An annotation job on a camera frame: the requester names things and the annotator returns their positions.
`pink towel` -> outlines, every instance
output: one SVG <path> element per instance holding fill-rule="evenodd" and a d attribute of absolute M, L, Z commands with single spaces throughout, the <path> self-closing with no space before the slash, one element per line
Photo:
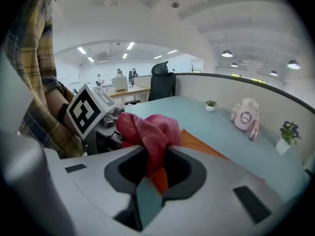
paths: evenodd
<path fill-rule="evenodd" d="M 163 168 L 165 146 L 181 145 L 178 122 L 163 115 L 152 115 L 143 120 L 136 115 L 122 112 L 116 127 L 124 138 L 123 148 L 141 145 L 147 149 L 147 177 L 152 177 Z"/>

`black office chair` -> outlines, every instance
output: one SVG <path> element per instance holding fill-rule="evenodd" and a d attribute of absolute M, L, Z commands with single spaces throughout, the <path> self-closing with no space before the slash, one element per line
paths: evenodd
<path fill-rule="evenodd" d="M 169 73 L 167 69 L 168 61 L 156 64 L 152 67 L 152 77 L 151 77 L 151 88 L 149 94 L 149 100 L 158 100 L 162 98 L 167 98 L 175 95 L 175 73 Z M 126 102 L 128 104 L 137 104 L 140 100 L 134 100 Z"/>

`plaid shirt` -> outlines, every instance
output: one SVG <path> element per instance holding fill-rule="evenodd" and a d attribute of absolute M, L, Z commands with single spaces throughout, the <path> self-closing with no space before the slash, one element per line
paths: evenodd
<path fill-rule="evenodd" d="M 43 147 L 57 151 L 60 158 L 81 156 L 80 139 L 49 112 L 45 94 L 59 89 L 70 102 L 73 94 L 56 78 L 52 45 L 52 0 L 27 0 L 21 7 L 2 48 L 13 68 L 34 95 L 20 126 Z"/>

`person's arm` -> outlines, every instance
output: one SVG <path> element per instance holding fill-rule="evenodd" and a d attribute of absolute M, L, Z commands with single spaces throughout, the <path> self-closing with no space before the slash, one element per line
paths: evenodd
<path fill-rule="evenodd" d="M 48 105 L 49 112 L 57 119 L 58 112 L 62 105 L 65 103 L 69 103 L 63 95 L 60 93 L 60 91 L 56 88 L 49 93 L 46 94 L 46 101 Z M 75 127 L 73 126 L 68 113 L 64 115 L 63 123 L 62 123 L 67 129 L 69 129 L 73 134 L 79 136 L 78 132 L 76 131 Z"/>

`white pot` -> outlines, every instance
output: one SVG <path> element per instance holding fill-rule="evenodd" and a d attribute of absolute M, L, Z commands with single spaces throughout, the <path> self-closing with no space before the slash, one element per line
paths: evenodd
<path fill-rule="evenodd" d="M 289 148 L 290 148 L 290 145 L 285 141 L 285 139 L 281 137 L 276 145 L 276 151 L 280 155 L 283 155 Z"/>
<path fill-rule="evenodd" d="M 213 112 L 215 109 L 216 109 L 215 106 L 214 106 L 214 107 L 211 107 L 211 106 L 206 105 L 206 110 L 207 110 L 208 112 Z"/>

